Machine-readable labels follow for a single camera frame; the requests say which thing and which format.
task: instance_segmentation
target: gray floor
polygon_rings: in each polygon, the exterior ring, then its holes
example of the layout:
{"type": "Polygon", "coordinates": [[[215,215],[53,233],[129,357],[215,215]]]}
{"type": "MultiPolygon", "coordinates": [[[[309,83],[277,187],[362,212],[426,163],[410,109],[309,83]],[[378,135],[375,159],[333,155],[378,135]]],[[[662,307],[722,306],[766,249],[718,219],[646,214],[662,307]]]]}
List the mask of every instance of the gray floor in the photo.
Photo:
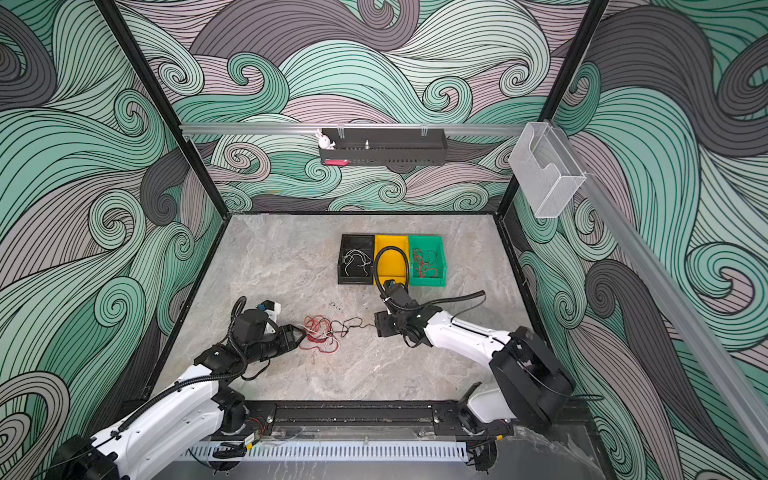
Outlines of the gray floor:
{"type": "MultiPolygon", "coordinates": [[[[530,326],[490,215],[240,215],[227,228],[155,392],[224,336],[241,295],[248,307],[281,303],[280,324],[300,325],[320,314],[373,323],[373,314],[384,310],[376,287],[336,284],[342,233],[442,235],[446,287],[412,287],[411,295],[426,301],[483,289],[488,299],[462,319],[496,329],[530,326]]],[[[471,304],[444,307],[455,312],[471,304]]],[[[247,374],[260,367],[251,365],[247,374]]],[[[410,349],[401,337],[381,339],[370,327],[353,329],[333,355],[295,350],[258,379],[231,386],[252,400],[440,400],[457,399],[478,380],[492,381],[487,367],[444,349],[410,349]]]]}

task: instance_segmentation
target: black bin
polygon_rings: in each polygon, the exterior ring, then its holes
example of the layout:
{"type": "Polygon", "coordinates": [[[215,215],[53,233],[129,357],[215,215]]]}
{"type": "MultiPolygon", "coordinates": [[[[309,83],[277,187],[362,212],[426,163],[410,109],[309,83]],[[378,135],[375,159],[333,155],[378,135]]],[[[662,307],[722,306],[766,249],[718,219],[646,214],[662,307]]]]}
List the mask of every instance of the black bin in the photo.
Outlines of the black bin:
{"type": "Polygon", "coordinates": [[[343,234],[341,236],[337,264],[339,285],[373,285],[372,264],[375,239],[374,235],[343,234]],[[355,254],[345,260],[346,254],[352,250],[360,250],[368,258],[355,254]]]}

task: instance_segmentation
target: wall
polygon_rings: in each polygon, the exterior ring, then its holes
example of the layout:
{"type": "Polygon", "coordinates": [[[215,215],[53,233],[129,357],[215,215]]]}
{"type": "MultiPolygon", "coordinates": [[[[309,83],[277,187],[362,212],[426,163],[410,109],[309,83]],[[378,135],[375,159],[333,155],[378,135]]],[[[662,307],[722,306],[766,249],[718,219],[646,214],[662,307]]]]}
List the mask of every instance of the wall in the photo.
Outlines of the wall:
{"type": "Polygon", "coordinates": [[[0,476],[138,398],[221,219],[92,0],[0,2],[0,476]]]}
{"type": "MultiPolygon", "coordinates": [[[[587,3],[118,1],[183,122],[334,124],[535,120],[587,3]]],[[[197,139],[228,206],[256,211],[495,210],[515,141],[393,172],[324,167],[313,137],[197,139]]]]}
{"type": "MultiPolygon", "coordinates": [[[[768,2],[653,3],[611,3],[555,121],[765,396],[768,2]]],[[[618,475],[768,477],[589,199],[515,211],[553,346],[606,397],[590,407],[618,475]]]]}

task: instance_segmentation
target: red wire bundle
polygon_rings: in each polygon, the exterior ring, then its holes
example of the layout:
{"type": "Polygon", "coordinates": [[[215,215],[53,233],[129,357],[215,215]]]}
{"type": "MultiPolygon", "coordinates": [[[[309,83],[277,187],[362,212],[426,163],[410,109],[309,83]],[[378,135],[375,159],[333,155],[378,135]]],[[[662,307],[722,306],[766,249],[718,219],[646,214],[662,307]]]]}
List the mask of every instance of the red wire bundle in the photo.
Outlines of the red wire bundle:
{"type": "Polygon", "coordinates": [[[438,275],[437,267],[432,266],[434,263],[437,262],[437,253],[435,253],[434,250],[427,250],[427,260],[424,260],[424,253],[420,248],[413,249],[413,263],[414,263],[414,270],[419,272],[419,277],[424,278],[427,276],[427,272],[434,272],[433,275],[430,275],[429,278],[436,278],[438,275]],[[429,253],[433,253],[435,256],[435,259],[430,261],[429,253]]]}
{"type": "Polygon", "coordinates": [[[336,334],[339,334],[339,338],[344,338],[347,333],[353,328],[366,328],[367,326],[373,326],[373,323],[367,325],[362,324],[362,319],[355,316],[351,319],[346,319],[343,322],[339,320],[328,320],[325,316],[305,316],[304,317],[304,331],[306,332],[306,340],[315,345],[306,348],[299,345],[301,350],[314,350],[317,349],[321,353],[336,353],[339,351],[339,340],[336,338],[336,334]],[[357,325],[348,325],[348,322],[353,320],[359,320],[357,325]],[[337,332],[333,329],[333,324],[338,323],[341,325],[341,329],[337,332]]]}

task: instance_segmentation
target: white robotic arm segment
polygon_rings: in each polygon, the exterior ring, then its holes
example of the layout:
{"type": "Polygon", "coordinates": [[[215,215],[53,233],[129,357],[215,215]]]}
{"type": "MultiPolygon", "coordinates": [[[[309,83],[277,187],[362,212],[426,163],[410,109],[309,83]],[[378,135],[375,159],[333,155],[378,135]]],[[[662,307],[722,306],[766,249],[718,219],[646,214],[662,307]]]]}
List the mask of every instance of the white robotic arm segment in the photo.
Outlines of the white robotic arm segment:
{"type": "Polygon", "coordinates": [[[446,311],[432,316],[424,327],[427,339],[438,348],[454,352],[475,360],[488,368],[493,352],[504,348],[509,342],[509,332],[493,330],[465,322],[459,319],[451,320],[452,315],[446,311]]]}
{"type": "MultiPolygon", "coordinates": [[[[202,365],[190,366],[178,381],[209,375],[202,365]]],[[[215,433],[223,419],[220,406],[211,400],[219,391],[219,382],[200,382],[182,388],[150,407],[123,432],[99,450],[114,460],[122,475],[131,480],[148,480],[206,435],[215,433]]],[[[125,419],[94,435],[94,445],[111,436],[125,419]]]]}

